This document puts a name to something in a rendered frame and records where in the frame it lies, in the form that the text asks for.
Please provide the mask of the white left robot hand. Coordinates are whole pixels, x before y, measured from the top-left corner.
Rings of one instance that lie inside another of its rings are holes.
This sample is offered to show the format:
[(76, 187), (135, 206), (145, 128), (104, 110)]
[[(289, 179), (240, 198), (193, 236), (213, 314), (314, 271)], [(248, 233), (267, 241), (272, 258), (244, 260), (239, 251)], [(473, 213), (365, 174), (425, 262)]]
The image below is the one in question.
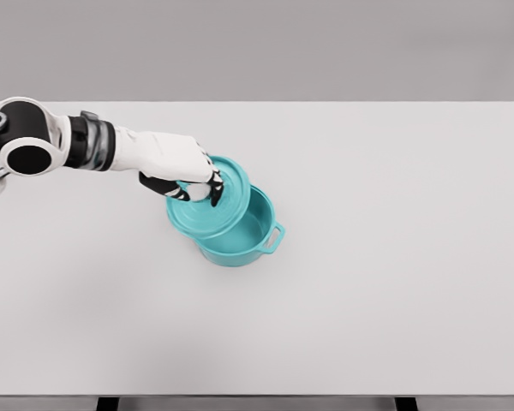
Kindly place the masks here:
[(157, 194), (179, 201), (208, 199), (216, 206), (224, 192), (220, 171), (195, 138), (180, 134), (143, 133), (139, 182)]

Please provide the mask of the teal pot lid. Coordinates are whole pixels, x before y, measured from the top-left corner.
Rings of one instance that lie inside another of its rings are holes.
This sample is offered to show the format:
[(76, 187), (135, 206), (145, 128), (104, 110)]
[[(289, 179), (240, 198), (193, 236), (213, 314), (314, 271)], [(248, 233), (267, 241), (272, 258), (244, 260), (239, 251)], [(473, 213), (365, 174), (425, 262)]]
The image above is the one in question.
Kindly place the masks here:
[(235, 161), (211, 156), (224, 181), (223, 194), (215, 207), (209, 199), (184, 202), (167, 197), (167, 216), (181, 234), (196, 240), (222, 235), (243, 217), (250, 198), (251, 184), (246, 171)]

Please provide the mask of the teal pot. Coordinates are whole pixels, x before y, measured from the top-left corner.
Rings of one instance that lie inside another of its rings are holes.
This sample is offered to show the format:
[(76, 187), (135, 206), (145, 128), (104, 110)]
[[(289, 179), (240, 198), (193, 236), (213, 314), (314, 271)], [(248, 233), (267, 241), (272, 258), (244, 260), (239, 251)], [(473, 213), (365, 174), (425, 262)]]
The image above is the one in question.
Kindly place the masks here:
[(285, 228), (276, 219), (272, 201), (261, 189), (252, 186), (248, 208), (232, 229), (211, 239), (194, 242), (213, 264), (240, 267), (255, 262), (262, 255), (274, 253), (284, 236)]

